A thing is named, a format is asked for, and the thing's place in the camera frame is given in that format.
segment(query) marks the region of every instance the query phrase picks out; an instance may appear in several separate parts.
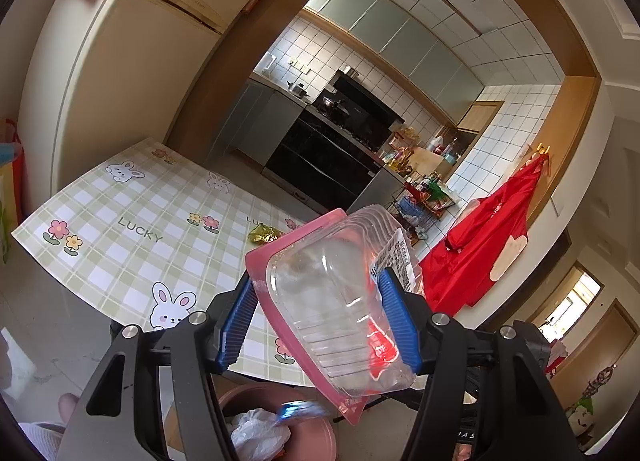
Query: tiled floor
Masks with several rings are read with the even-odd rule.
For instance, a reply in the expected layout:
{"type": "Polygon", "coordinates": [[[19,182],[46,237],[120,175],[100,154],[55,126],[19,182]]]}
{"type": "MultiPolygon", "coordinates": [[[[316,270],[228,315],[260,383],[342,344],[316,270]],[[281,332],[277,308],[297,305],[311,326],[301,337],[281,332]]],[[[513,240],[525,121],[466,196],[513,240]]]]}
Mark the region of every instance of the tiled floor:
{"type": "MultiPolygon", "coordinates": [[[[213,166],[218,173],[304,221],[316,213],[234,155],[213,166]]],[[[14,245],[0,262],[0,392],[18,421],[59,422],[58,398],[80,394],[110,345],[110,320],[49,276],[14,245]]],[[[161,400],[173,399],[169,368],[161,369],[161,400]]],[[[415,412],[395,401],[366,411],[360,424],[335,427],[342,461],[398,459],[415,412]],[[379,438],[394,438],[379,443],[379,438]]],[[[171,452],[172,459],[184,457],[171,452]]]]}

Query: silver bolt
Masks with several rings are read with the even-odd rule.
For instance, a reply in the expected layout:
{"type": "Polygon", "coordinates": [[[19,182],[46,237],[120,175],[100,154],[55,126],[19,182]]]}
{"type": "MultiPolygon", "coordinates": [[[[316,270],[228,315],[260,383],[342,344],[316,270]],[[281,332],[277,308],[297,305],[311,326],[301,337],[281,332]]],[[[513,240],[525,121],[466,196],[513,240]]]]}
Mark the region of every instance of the silver bolt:
{"type": "Polygon", "coordinates": [[[436,324],[436,326],[446,326],[449,323],[450,319],[449,316],[444,313],[435,313],[431,317],[431,321],[436,324]]]}
{"type": "Polygon", "coordinates": [[[204,311],[196,311],[189,315],[189,322],[191,322],[194,326],[198,324],[202,324],[207,319],[207,314],[204,311]]]}
{"type": "Polygon", "coordinates": [[[500,336],[507,340],[511,340],[516,337],[516,330],[511,326],[502,326],[500,328],[500,336]]]}
{"type": "Polygon", "coordinates": [[[133,338],[138,334],[138,326],[127,326],[122,330],[122,336],[125,338],[133,338]]]}

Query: shopping bag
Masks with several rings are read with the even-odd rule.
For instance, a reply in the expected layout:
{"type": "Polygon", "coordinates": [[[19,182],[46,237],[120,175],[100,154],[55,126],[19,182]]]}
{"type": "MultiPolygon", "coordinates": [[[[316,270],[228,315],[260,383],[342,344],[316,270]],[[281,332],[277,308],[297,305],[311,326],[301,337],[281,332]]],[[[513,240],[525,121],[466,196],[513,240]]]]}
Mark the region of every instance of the shopping bag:
{"type": "MultiPolygon", "coordinates": [[[[20,138],[12,120],[0,118],[0,142],[20,143],[20,138]]],[[[9,163],[0,166],[0,257],[5,261],[9,251],[9,235],[22,222],[22,170],[24,152],[9,163]]]]}

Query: rabbit ear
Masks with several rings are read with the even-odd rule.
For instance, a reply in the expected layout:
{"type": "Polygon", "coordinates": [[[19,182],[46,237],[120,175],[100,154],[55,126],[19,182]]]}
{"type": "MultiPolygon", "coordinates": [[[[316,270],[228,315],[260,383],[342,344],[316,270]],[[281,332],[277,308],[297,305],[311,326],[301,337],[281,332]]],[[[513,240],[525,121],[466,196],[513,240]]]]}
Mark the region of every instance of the rabbit ear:
{"type": "Polygon", "coordinates": [[[163,304],[168,301],[169,304],[171,304],[171,295],[169,294],[169,289],[162,282],[156,282],[154,284],[153,292],[154,300],[156,302],[158,302],[159,304],[163,304]]]}
{"type": "Polygon", "coordinates": [[[196,305],[196,295],[195,293],[191,293],[190,291],[185,291],[184,293],[180,293],[175,301],[181,307],[185,309],[191,309],[196,305]]]}

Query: white appliance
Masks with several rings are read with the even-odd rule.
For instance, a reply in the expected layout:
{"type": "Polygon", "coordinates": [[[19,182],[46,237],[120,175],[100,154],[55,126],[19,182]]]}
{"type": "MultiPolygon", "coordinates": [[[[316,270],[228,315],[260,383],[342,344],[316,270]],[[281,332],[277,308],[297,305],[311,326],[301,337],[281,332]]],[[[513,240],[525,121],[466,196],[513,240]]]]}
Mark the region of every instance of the white appliance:
{"type": "Polygon", "coordinates": [[[18,118],[28,212],[131,144],[163,141],[247,1],[56,0],[18,118]]]}

